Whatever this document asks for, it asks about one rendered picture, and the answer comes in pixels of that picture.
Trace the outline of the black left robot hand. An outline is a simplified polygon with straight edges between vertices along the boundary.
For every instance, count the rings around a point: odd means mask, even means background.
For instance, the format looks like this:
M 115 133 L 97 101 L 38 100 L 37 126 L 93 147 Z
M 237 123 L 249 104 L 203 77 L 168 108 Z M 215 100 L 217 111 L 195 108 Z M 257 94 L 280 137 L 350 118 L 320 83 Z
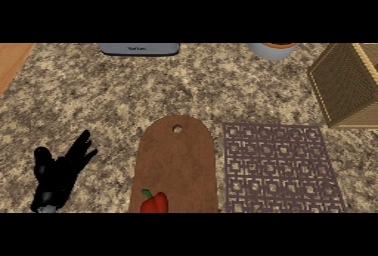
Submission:
M 84 130 L 66 154 L 57 159 L 53 159 L 45 147 L 34 150 L 34 176 L 38 181 L 31 203 L 34 213 L 47 205 L 56 206 L 57 211 L 65 206 L 79 172 L 97 154 L 97 150 L 88 151 L 90 146 L 90 131 Z

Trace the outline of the purple patterned placemat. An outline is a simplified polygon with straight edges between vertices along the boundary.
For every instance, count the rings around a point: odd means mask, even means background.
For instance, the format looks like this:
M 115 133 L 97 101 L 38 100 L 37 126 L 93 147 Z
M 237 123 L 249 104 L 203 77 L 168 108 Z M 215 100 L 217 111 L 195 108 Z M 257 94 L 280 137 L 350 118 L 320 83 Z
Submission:
M 223 134 L 228 213 L 345 211 L 317 126 L 226 123 Z

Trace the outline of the tan wicker basket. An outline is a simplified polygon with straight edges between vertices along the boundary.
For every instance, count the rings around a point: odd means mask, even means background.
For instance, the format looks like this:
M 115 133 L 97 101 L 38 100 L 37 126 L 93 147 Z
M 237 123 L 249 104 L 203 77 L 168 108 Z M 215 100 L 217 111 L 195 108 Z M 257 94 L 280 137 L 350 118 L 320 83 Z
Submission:
M 330 43 L 307 71 L 329 128 L 378 128 L 378 43 Z

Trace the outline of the red bell pepper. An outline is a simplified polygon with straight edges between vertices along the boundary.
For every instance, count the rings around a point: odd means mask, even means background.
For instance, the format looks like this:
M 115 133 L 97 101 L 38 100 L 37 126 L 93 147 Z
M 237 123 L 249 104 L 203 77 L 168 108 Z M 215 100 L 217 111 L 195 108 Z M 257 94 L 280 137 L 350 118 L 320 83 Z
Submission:
M 141 213 L 166 213 L 168 212 L 168 199 L 162 192 L 152 194 L 147 189 L 141 190 L 141 194 L 147 199 L 140 204 Z

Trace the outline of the brown wooden cutting board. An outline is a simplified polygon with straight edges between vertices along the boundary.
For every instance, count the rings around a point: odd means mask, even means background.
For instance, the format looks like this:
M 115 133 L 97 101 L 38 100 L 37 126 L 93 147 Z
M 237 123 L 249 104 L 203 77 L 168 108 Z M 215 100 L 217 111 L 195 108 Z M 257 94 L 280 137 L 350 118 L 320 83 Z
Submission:
M 218 211 L 215 153 L 211 133 L 189 116 L 166 116 L 146 128 L 138 142 L 128 211 L 162 192 L 169 213 Z

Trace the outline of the light wooden panel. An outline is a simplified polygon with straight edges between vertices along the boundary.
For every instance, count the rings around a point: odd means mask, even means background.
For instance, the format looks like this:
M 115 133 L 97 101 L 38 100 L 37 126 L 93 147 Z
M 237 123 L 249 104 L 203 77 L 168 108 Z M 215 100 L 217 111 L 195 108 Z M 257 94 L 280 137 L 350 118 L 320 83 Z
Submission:
M 35 47 L 34 43 L 0 43 L 0 96 Z

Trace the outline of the grey flat appliance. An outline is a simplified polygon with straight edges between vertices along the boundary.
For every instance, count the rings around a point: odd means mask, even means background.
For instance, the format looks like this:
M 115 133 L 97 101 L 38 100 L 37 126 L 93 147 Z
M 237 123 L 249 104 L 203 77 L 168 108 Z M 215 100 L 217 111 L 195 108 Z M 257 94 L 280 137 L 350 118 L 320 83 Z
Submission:
M 106 55 L 116 56 L 171 56 L 178 53 L 178 43 L 100 43 Z

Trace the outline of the grey pot with orange rim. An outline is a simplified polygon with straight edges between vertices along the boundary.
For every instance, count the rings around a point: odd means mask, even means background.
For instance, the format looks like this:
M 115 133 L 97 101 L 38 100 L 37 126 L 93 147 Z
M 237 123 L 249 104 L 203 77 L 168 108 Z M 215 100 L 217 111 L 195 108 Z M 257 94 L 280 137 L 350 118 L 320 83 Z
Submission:
M 249 43 L 248 47 L 260 58 L 265 60 L 282 60 L 291 55 L 296 44 Z

